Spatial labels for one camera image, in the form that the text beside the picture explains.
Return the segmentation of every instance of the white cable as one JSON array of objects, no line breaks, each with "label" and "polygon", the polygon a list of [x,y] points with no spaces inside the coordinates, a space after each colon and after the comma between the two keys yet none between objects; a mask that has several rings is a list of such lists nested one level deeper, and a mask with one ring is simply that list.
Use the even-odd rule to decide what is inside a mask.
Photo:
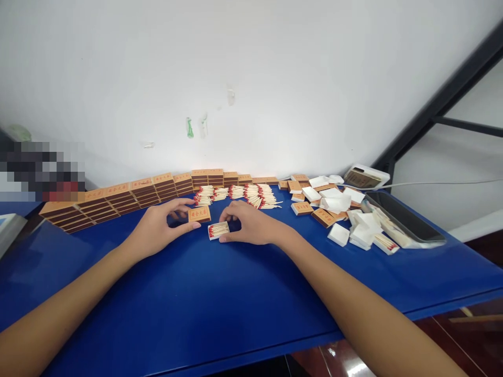
[{"label": "white cable", "polygon": [[503,181],[503,178],[494,178],[490,180],[483,180],[483,181],[472,181],[472,182],[406,182],[406,183],[394,183],[390,185],[384,185],[381,187],[366,187],[366,188],[359,188],[355,186],[350,186],[350,185],[344,185],[344,184],[338,184],[337,186],[344,186],[344,187],[349,187],[351,189],[356,189],[360,191],[374,191],[374,190],[380,190],[380,189],[387,189],[388,187],[395,187],[395,186],[407,186],[407,185],[412,185],[412,184],[477,184],[477,183],[488,183],[488,182],[496,182],[496,181]]}]

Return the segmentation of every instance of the forearm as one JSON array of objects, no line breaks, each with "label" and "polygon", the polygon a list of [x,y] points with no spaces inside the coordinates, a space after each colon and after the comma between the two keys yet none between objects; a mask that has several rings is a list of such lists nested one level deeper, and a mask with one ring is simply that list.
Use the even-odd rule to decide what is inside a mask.
[{"label": "forearm", "polygon": [[114,249],[0,334],[0,375],[38,376],[136,260]]},{"label": "forearm", "polygon": [[361,359],[382,376],[465,376],[410,320],[288,230],[277,245],[292,259]]}]

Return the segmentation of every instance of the blue tabletop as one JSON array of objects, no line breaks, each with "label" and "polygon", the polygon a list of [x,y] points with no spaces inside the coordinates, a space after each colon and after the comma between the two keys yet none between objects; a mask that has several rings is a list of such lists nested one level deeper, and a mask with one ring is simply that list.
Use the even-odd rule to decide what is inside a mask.
[{"label": "blue tabletop", "polygon": [[[341,248],[290,194],[266,213],[411,319],[503,295],[501,269],[445,232],[432,250]],[[230,199],[214,203],[212,223]],[[44,223],[0,260],[0,330],[63,288],[133,230],[144,210],[68,235]],[[342,338],[322,302],[274,246],[209,241],[206,225],[134,266],[91,312],[45,376],[204,375]],[[349,227],[347,221],[340,223]]]},{"label": "blue tabletop", "polygon": [[0,202],[0,215],[15,213],[25,217],[42,202]]}]

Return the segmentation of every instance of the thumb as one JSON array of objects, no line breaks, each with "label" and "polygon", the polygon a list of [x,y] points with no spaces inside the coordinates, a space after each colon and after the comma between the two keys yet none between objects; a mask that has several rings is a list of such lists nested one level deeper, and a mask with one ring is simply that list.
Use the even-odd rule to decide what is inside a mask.
[{"label": "thumb", "polygon": [[246,242],[245,235],[242,230],[232,233],[226,233],[220,236],[220,243],[224,242]]},{"label": "thumb", "polygon": [[185,233],[188,233],[194,229],[201,228],[201,224],[197,221],[190,221],[186,224],[180,225],[171,230],[171,234],[174,235],[175,238],[183,236]]}]

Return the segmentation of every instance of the floor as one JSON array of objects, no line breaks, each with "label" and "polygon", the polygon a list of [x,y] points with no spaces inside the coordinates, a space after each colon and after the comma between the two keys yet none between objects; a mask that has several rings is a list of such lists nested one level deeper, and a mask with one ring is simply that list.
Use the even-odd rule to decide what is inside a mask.
[{"label": "floor", "polygon": [[[503,299],[470,306],[415,324],[470,377],[503,376]],[[346,340],[266,360],[212,377],[375,376]]]}]

